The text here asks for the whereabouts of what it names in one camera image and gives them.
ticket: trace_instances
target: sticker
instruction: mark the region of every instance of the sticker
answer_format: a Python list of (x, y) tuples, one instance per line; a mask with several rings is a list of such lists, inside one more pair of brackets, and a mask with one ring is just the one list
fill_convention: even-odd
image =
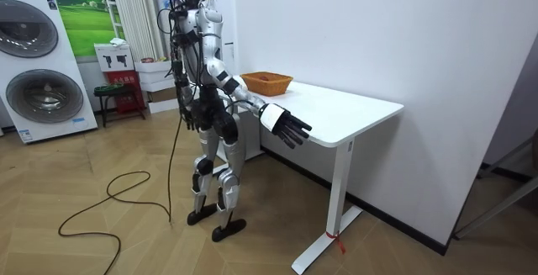
[(73, 127), (77, 130), (84, 130), (88, 126), (88, 122), (84, 118), (78, 118), (78, 119), (72, 119), (73, 121)]
[(20, 130), (18, 134), (20, 135), (20, 138), (23, 141), (29, 141), (29, 140), (34, 139), (32, 138), (32, 135), (30, 134), (30, 130)]

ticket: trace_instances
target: baseboard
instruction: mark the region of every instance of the baseboard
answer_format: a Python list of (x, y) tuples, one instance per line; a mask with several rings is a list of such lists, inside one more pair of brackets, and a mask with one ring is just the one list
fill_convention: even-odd
[[(262, 146), (261, 150), (267, 153), (270, 157), (276, 159), (277, 161), (283, 163), (284, 165), (292, 168), (293, 170), (299, 172), (300, 174), (304, 175), (306, 178), (309, 178), (310, 180), (318, 183), (319, 185), (328, 188), (330, 190), (331, 183), (327, 182), (323, 178), (313, 174), (312, 172), (304, 169), (303, 167), (287, 160), (286, 158), (279, 156), (277, 153), (267, 149), (266, 147)], [(383, 222), (391, 225), (393, 228), (401, 231), (405, 235), (413, 238), (414, 240), (420, 242), (421, 244), (429, 247), (431, 250), (441, 254), (444, 256), (446, 254), (446, 251), (448, 250), (448, 245), (443, 245), (439, 241), (436, 241), (432, 239), (431, 237), (425, 235), (424, 233), (416, 230), (410, 225), (405, 224), (401, 220), (398, 220), (394, 218), (393, 216), (381, 211), (380, 209), (372, 206), (371, 204), (365, 202), (364, 200), (356, 197), (355, 195), (345, 193), (345, 199), (347, 199), (352, 204), (356, 205), (357, 207), (367, 211), (369, 214), (372, 214), (373, 216), (379, 218)]]
[[(480, 165), (480, 169), (483, 170), (489, 166), (490, 166), (489, 164), (483, 162), (482, 165)], [(509, 179), (513, 179), (517, 182), (528, 182), (529, 180), (532, 179), (532, 177), (528, 175), (514, 172), (512, 170), (504, 169), (502, 167), (496, 167), (495, 169), (493, 169), (493, 171), (491, 171), (491, 173), (494, 173), (494, 174), (497, 174), (499, 176), (506, 177)]]
[(9, 133), (9, 132), (15, 132), (15, 131), (17, 131), (15, 126), (2, 127), (2, 132), (4, 134)]

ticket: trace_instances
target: humanoid robot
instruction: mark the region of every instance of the humanoid robot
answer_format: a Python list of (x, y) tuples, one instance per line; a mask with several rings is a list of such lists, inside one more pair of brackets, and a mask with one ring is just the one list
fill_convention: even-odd
[[(194, 162), (194, 210), (188, 215), (187, 223), (195, 225), (218, 212), (220, 226), (212, 234), (212, 240), (217, 242), (246, 227), (244, 219), (231, 220), (239, 197), (245, 144), (239, 141), (239, 116), (227, 111), (217, 89), (233, 98), (233, 104), (251, 111), (263, 126), (291, 148), (302, 145), (303, 139), (309, 137), (304, 130), (312, 128), (286, 109), (252, 95), (226, 72), (221, 61), (223, 18), (216, 11), (214, 0), (169, 2), (171, 72), (176, 81), (180, 114), (188, 129), (198, 131), (203, 148), (203, 155)], [(194, 98), (196, 91), (199, 91), (197, 99)], [(218, 202), (205, 205), (219, 139), (224, 141), (229, 167), (216, 175)]]

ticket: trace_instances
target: robot leg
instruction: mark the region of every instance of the robot leg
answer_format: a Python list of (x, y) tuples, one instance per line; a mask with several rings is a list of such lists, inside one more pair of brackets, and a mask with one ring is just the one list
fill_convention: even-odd
[(203, 155), (194, 161), (194, 211), (187, 217), (188, 225), (195, 225), (198, 221), (210, 216), (217, 210), (216, 204), (204, 205), (213, 179), (213, 162), (219, 148), (219, 136), (213, 128), (200, 130), (199, 135)]
[(214, 242), (238, 233), (246, 227), (244, 219), (231, 220), (235, 206), (239, 200), (240, 174), (245, 164), (245, 142), (240, 135), (240, 121), (236, 114), (221, 114), (214, 124), (217, 133), (224, 139), (224, 152), (229, 168), (219, 175), (219, 211), (220, 226), (213, 230), (211, 239)]

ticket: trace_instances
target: robot finger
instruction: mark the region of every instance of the robot finger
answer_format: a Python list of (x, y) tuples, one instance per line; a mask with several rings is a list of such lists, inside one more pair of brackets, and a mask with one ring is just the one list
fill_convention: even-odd
[(280, 139), (284, 142), (284, 144), (286, 144), (288, 147), (290, 147), (291, 149), (294, 149), (295, 148), (295, 144), (293, 144), (290, 139), (288, 139), (288, 137), (284, 134), (284, 132), (282, 131), (278, 131), (277, 132), (277, 135), (278, 137), (280, 137)]
[(293, 133), (287, 126), (282, 126), (282, 132), (289, 138), (291, 138), (293, 141), (295, 141), (298, 145), (303, 144), (303, 140), (301, 140), (298, 136)]
[(305, 122), (303, 122), (301, 119), (298, 119), (296, 118), (295, 116), (289, 114), (289, 120), (294, 123), (295, 125), (299, 126), (300, 128), (303, 128), (307, 131), (311, 131), (312, 130), (312, 126), (310, 126), (309, 124), (306, 124)]
[(300, 127), (298, 127), (294, 122), (288, 121), (286, 123), (286, 126), (293, 130), (293, 132), (297, 133), (299, 136), (303, 137), (304, 139), (308, 139), (309, 134), (304, 132)]

